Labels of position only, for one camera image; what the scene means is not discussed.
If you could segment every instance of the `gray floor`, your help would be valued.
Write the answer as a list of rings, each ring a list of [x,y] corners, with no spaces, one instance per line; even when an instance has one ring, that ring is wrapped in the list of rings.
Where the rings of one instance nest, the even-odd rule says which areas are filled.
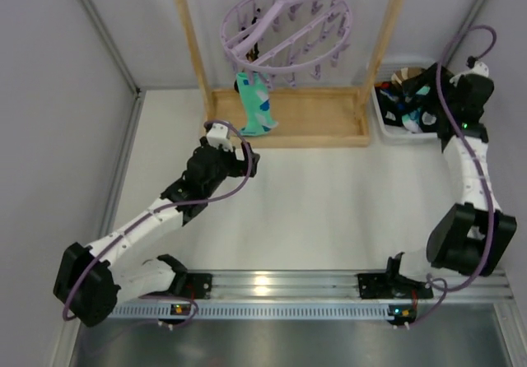
[[[320,321],[196,321],[170,332],[109,319],[81,336],[71,367],[511,366],[491,305],[444,306],[409,332],[382,322]],[[81,342],[108,346],[88,356]]]

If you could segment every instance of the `gray wall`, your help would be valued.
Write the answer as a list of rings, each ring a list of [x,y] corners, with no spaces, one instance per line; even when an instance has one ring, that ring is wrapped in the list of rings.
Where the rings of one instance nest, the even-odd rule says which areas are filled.
[[[495,49],[485,61],[496,90],[486,105],[484,122],[489,131],[489,170],[492,187],[504,212],[518,219],[518,231],[502,263],[527,322],[527,104],[525,64],[527,13],[525,0],[488,0],[477,24],[497,29]],[[455,56],[453,70],[463,68],[470,54],[479,54],[489,42],[485,32],[470,35]]]
[[[173,0],[94,0],[140,86],[195,86],[196,79]],[[209,82],[230,86],[219,28],[240,0],[189,0]],[[354,11],[352,46],[338,69],[327,67],[320,83],[348,85],[364,69],[388,0],[347,0]],[[436,58],[459,28],[473,0],[407,0],[389,47],[390,56]],[[264,45],[275,39],[266,35]],[[312,83],[310,77],[300,75]]]
[[[96,236],[132,95],[76,0],[0,0],[0,355],[49,363],[63,250]]]

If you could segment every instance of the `blue patch on sock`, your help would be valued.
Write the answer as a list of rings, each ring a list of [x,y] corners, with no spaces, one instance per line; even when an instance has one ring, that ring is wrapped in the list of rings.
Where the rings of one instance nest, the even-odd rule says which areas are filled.
[[[263,104],[260,105],[260,109],[262,111],[268,111],[271,108],[271,105],[269,104],[269,100],[265,101]]]

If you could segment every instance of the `wooden base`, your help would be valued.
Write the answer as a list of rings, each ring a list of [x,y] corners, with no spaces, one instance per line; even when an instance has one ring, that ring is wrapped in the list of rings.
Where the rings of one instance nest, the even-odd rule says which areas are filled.
[[[355,120],[357,87],[278,89],[271,92],[277,128],[263,137],[247,137],[254,148],[368,146],[367,118]],[[234,90],[212,91],[214,118],[245,126],[245,111]]]

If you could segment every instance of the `wooden stand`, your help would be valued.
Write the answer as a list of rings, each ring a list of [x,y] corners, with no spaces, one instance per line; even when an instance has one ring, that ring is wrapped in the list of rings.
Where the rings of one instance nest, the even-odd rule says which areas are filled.
[[[234,90],[212,90],[199,52],[187,0],[174,0],[180,14],[190,57],[202,92],[206,120],[245,125],[245,111]],[[366,79],[359,87],[278,89],[271,92],[273,118],[278,127],[264,137],[248,137],[256,148],[367,146],[370,130],[366,104],[394,32],[404,0],[389,0],[371,55]]]

